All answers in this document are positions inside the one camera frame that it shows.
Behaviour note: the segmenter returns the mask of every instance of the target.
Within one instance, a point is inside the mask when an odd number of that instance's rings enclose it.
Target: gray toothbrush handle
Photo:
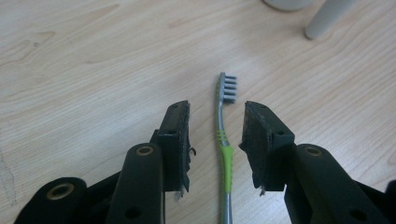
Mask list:
[[[222,224],[233,224],[233,214],[231,209],[231,193],[224,193]]]
[[[356,0],[327,0],[305,28],[305,35],[315,39],[323,35],[356,2]]]

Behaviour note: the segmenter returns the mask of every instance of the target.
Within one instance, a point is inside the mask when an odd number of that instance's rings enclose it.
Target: toothbrush handle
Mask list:
[[[233,224],[233,214],[231,208],[231,193],[225,193],[223,195],[223,213],[222,213],[222,221],[223,224]]]
[[[224,195],[223,195],[223,211],[222,221],[223,224],[232,224],[232,206],[231,206],[231,186],[233,183],[233,148],[231,146],[224,146],[220,144],[221,154],[224,164]]]

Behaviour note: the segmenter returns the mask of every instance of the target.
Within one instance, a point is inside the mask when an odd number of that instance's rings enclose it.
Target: screw hole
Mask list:
[[[366,221],[367,220],[367,215],[364,212],[362,212],[361,210],[359,210],[359,209],[355,209],[355,208],[351,209],[351,210],[349,210],[349,214],[352,217],[354,217],[357,220],[359,220],[359,221]]]
[[[50,189],[47,193],[47,198],[53,201],[60,200],[69,195],[73,190],[73,184],[62,183]]]
[[[142,215],[142,212],[136,207],[131,207],[125,212],[125,216],[129,219],[140,217],[140,215]]]
[[[137,149],[136,154],[139,156],[147,156],[154,151],[152,147],[140,147]]]
[[[321,156],[322,152],[314,147],[306,147],[305,150],[311,155],[311,156]]]

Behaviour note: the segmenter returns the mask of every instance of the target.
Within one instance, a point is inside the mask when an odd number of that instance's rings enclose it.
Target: toothbrush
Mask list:
[[[233,216],[231,209],[231,185],[233,178],[233,148],[228,142],[222,120],[223,103],[235,103],[236,100],[236,77],[221,73],[217,85],[218,110],[217,110],[217,137],[223,160],[223,200],[221,223],[232,224]]]

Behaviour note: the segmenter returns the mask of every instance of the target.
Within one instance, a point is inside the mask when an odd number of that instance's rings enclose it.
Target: wood grain surface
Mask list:
[[[241,141],[244,102],[270,106],[296,144],[327,148],[354,179],[396,179],[396,3],[360,0],[320,39],[298,12],[254,1],[0,2],[0,223],[62,176],[90,186],[120,170],[166,108],[191,103],[191,191],[166,194],[167,223],[218,223],[220,72],[235,147],[234,223],[290,223],[283,192],[259,197]]]

